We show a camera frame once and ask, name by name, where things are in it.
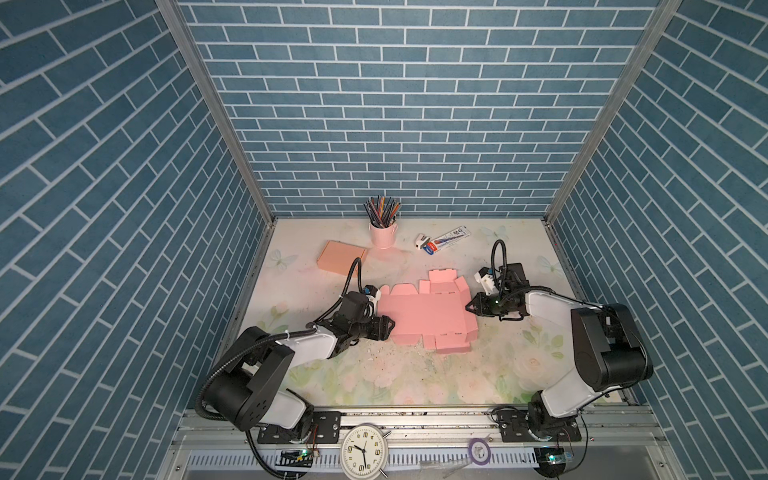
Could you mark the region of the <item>pink paper box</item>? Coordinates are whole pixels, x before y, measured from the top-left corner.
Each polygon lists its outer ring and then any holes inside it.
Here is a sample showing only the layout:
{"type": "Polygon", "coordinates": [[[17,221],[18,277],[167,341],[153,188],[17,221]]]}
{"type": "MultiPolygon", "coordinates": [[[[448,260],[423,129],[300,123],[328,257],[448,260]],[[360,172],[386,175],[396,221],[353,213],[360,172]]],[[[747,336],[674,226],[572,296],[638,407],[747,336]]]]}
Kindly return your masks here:
{"type": "Polygon", "coordinates": [[[454,269],[431,270],[414,284],[384,285],[377,309],[395,322],[389,339],[397,345],[421,344],[439,354],[465,353],[478,339],[471,300],[464,277],[454,269]]]}

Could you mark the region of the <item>orange paper box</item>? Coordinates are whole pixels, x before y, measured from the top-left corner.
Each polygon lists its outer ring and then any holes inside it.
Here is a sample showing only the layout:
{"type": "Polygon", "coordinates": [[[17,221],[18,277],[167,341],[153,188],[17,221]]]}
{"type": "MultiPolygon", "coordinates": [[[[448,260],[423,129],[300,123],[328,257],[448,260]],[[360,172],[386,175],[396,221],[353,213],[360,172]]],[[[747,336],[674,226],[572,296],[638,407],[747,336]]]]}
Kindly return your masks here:
{"type": "Polygon", "coordinates": [[[316,265],[325,272],[347,275],[353,261],[356,258],[364,261],[367,253],[367,248],[329,240],[320,253],[316,265]]]}

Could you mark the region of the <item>toothpaste tube packet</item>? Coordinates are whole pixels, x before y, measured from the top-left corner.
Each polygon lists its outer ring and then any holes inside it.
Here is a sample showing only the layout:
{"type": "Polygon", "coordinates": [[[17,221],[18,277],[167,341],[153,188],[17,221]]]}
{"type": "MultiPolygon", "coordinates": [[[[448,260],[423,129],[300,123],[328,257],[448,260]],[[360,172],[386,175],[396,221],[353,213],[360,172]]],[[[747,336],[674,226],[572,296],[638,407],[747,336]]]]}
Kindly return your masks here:
{"type": "Polygon", "coordinates": [[[444,250],[470,236],[471,232],[466,226],[459,226],[438,237],[428,237],[420,249],[429,255],[434,255],[438,251],[444,250]]]}

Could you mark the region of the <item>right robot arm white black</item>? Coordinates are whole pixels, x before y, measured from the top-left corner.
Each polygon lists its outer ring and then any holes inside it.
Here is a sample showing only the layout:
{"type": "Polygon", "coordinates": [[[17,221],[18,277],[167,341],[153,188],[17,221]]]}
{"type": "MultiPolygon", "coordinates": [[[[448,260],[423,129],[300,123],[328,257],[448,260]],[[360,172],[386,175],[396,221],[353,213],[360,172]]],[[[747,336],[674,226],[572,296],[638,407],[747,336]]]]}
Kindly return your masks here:
{"type": "Polygon", "coordinates": [[[529,402],[529,421],[572,419],[587,405],[653,375],[653,363],[630,310],[622,304],[579,301],[530,284],[520,263],[483,267],[481,286],[465,309],[480,317],[522,321],[537,317],[564,326],[572,337],[574,366],[529,402]]]}

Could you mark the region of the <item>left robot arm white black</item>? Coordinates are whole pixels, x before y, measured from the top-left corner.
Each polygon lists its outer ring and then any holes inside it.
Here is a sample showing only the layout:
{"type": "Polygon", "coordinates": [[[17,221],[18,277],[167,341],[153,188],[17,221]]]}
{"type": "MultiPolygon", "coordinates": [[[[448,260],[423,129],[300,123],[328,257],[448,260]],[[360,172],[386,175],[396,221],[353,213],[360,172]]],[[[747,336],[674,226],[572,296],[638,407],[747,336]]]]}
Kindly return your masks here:
{"type": "Polygon", "coordinates": [[[203,381],[194,409],[201,418],[226,421],[242,432],[277,429],[299,442],[314,429],[315,407],[282,387],[289,371],[344,353],[361,340],[386,341],[396,322],[377,315],[362,292],[343,294],[326,312],[296,331],[244,330],[203,381]]]}

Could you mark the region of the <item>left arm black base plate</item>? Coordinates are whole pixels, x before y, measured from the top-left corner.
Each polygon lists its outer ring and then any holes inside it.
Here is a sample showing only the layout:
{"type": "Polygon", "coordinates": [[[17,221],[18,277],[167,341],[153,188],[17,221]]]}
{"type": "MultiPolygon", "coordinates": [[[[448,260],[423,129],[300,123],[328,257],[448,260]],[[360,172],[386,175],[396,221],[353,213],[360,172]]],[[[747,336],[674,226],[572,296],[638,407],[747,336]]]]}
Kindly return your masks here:
{"type": "Polygon", "coordinates": [[[305,413],[297,425],[286,429],[268,425],[258,432],[257,442],[272,444],[336,444],[339,441],[342,413],[340,411],[313,411],[305,413]]]}

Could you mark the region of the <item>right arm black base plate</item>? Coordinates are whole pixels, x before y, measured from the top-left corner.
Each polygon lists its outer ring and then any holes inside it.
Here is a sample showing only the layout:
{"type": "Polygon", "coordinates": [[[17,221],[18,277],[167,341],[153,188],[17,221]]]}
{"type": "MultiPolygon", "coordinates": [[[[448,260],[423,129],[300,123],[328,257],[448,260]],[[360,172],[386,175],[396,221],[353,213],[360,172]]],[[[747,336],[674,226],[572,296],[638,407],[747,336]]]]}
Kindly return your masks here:
{"type": "Polygon", "coordinates": [[[524,411],[513,406],[501,406],[489,413],[497,424],[505,443],[578,442],[582,434],[575,416],[554,418],[546,412],[524,411]]]}

